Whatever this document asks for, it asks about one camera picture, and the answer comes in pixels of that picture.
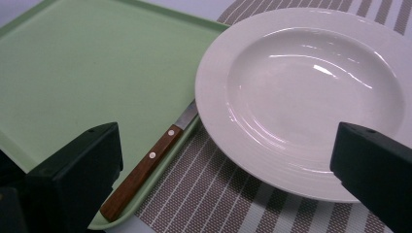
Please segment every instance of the placemat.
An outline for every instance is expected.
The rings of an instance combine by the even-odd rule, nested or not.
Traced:
[[[236,0],[219,22],[293,7],[367,17],[412,39],[410,0]],[[155,232],[392,232],[363,204],[311,200],[261,182],[228,159],[201,124],[136,216]]]

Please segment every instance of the black object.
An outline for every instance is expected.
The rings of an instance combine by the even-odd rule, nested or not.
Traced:
[[[15,185],[1,189],[0,198],[15,202],[0,201],[0,213],[21,210],[24,218],[0,225],[0,232],[86,232],[121,170],[118,124],[88,129],[30,171],[18,195]]]
[[[17,191],[12,187],[0,187],[0,230],[28,233]]]
[[[373,129],[341,122],[330,170],[394,232],[412,232],[412,149]]]

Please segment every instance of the green tray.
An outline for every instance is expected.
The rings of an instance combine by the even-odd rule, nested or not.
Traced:
[[[117,188],[194,98],[197,65],[226,28],[140,1],[42,2],[0,29],[0,150],[28,172],[86,129],[117,121]],[[119,220],[98,213],[89,228],[133,215],[197,122]]]

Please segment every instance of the plate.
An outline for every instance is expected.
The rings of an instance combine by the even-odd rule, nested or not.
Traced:
[[[285,9],[224,31],[197,70],[200,118],[241,168],[287,192],[359,202],[329,170],[340,121],[411,147],[412,46],[363,17]]]

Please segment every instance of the striped placemat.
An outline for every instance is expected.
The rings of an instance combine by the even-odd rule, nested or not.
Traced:
[[[292,7],[367,17],[412,39],[411,0],[236,0],[219,21]],[[155,232],[392,232],[363,204],[311,200],[261,182],[228,159],[203,125],[136,216]]]

